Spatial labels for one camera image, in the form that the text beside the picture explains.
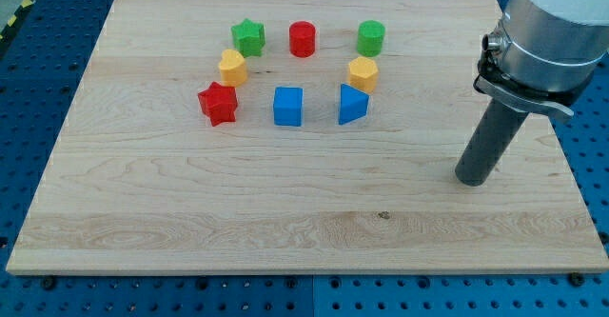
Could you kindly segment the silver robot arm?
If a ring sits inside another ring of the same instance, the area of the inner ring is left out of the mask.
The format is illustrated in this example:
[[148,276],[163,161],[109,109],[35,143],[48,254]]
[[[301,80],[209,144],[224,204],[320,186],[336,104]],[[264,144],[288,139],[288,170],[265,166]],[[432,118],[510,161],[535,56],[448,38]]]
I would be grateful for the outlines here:
[[566,122],[607,51],[608,0],[509,0],[482,39],[474,86],[500,120]]

